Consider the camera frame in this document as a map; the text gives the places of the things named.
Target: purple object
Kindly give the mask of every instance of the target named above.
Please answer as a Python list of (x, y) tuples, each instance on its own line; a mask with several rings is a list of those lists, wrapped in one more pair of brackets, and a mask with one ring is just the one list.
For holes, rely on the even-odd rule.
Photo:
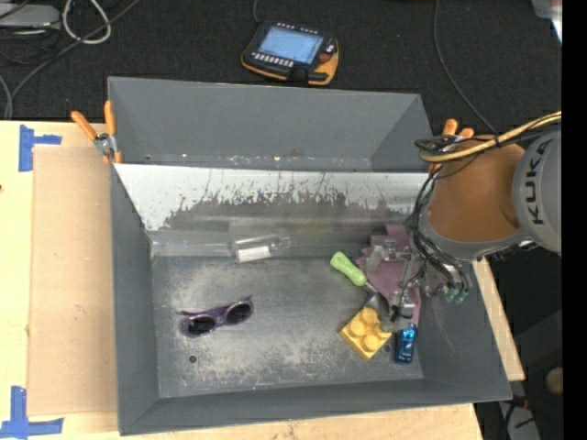
[(224, 306), (217, 306), (203, 312), (186, 312), (189, 316), (182, 321), (182, 332), (188, 337), (201, 337), (223, 325), (238, 325), (253, 314), (252, 295)]
[[(397, 241), (395, 245), (395, 250), (397, 252), (410, 251), (409, 238), (404, 225), (388, 225), (386, 228), (387, 235)], [(365, 263), (370, 253), (371, 248), (367, 247), (363, 249), (363, 256), (357, 259), (357, 264), (362, 270), (365, 269)], [(391, 302), (394, 295), (399, 295), (402, 292), (402, 288), (399, 286), (399, 283), (404, 276), (405, 266), (407, 266), (407, 261), (401, 259), (383, 261), (379, 264), (375, 272), (369, 272), (366, 273), (366, 275), (375, 290), (379, 292), (388, 302)], [(408, 290), (407, 295), (409, 299), (415, 304), (414, 312), (410, 322), (418, 325), (421, 307), (420, 291), (417, 287), (414, 287)]]

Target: yellow cable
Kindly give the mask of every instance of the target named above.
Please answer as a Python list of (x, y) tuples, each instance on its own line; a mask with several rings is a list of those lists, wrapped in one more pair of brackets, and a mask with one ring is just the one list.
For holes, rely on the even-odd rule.
[(475, 153), (482, 152), (482, 151), (489, 149), (495, 145), (500, 145), (500, 144), (502, 144), (512, 138), (516, 138), (519, 135), (526, 132), (527, 130), (534, 130), (534, 129), (542, 127), (546, 124), (552, 124), (553, 122), (561, 120), (561, 118), (562, 118), (562, 111), (557, 111), (556, 113), (545, 115), (543, 117), (540, 117), (537, 120), (523, 124), (522, 126), (517, 127), (513, 130), (510, 130), (509, 132), (506, 132), (505, 134), (502, 134), (501, 136), (492, 137), (491, 139), (481, 143), (480, 145), (476, 145), (475, 147), (466, 148), (466, 149), (458, 150), (458, 151), (451, 151), (451, 152), (447, 152), (447, 153), (438, 153), (438, 154), (430, 154), (430, 153), (426, 153), (426, 152), (421, 152), (420, 158), (424, 161), (428, 161), (428, 162), (432, 162), (432, 163), (439, 163), (442, 161), (461, 159), (464, 157), (468, 157), (470, 155), (474, 155)]

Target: small blue container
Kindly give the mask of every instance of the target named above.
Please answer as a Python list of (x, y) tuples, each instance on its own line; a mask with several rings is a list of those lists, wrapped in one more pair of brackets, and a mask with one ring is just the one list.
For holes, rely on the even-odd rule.
[(410, 323), (406, 329), (395, 334), (394, 358), (397, 363), (410, 363), (414, 358), (416, 333), (416, 325)]

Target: sunglasses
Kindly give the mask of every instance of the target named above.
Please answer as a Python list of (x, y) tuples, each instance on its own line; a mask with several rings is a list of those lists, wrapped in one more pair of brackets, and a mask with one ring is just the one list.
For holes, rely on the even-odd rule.
[(186, 312), (188, 316), (182, 322), (182, 331), (189, 337), (200, 337), (210, 334), (223, 325), (238, 325), (247, 321), (253, 314), (252, 295), (226, 306), (217, 306), (204, 312)]

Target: green screwdriver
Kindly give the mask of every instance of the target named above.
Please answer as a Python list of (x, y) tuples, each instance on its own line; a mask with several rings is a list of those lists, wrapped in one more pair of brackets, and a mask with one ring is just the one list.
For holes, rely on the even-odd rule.
[(354, 264), (345, 254), (341, 251), (337, 251), (334, 256), (330, 259), (330, 265), (345, 274), (350, 281), (357, 287), (365, 287), (370, 293), (376, 293), (377, 290), (367, 279), (365, 272), (363, 272), (356, 264)]

